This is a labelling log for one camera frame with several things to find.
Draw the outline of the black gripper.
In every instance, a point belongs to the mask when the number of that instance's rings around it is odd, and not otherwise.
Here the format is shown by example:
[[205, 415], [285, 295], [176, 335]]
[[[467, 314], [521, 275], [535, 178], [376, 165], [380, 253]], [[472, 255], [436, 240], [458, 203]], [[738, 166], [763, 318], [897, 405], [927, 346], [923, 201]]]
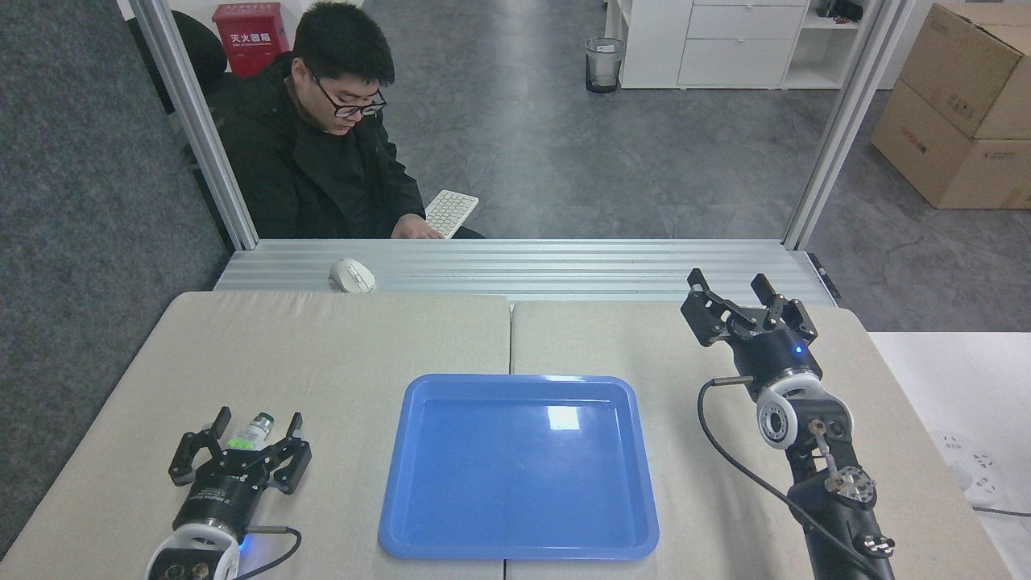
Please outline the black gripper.
[[765, 331], [760, 333], [758, 309], [720, 297], [710, 289], [700, 268], [693, 268], [686, 282], [689, 293], [681, 304], [681, 316], [700, 345], [729, 341], [738, 374], [752, 377], [747, 386], [751, 397], [761, 396], [789, 371], [822, 377], [822, 369], [809, 352], [818, 331], [801, 300], [788, 300], [773, 289], [764, 274], [756, 275], [751, 287], [765, 308], [759, 319]]
[[245, 533], [260, 499], [260, 488], [294, 494], [312, 459], [312, 447], [303, 437], [302, 412], [294, 412], [284, 438], [255, 451], [251, 467], [243, 462], [207, 462], [195, 475], [194, 460], [201, 449], [211, 458], [222, 455], [221, 438], [232, 417], [222, 407], [210, 427], [187, 432], [173, 454], [168, 474], [176, 486], [191, 484], [190, 492], [173, 519], [173, 528], [205, 524], [228, 533]]

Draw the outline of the person's left hand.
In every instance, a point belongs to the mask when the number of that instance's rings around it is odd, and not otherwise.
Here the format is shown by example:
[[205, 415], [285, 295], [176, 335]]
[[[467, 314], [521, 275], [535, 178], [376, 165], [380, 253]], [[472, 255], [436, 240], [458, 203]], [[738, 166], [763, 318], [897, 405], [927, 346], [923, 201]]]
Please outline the person's left hand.
[[431, 227], [420, 214], [403, 214], [391, 231], [393, 239], [445, 239], [445, 236]]

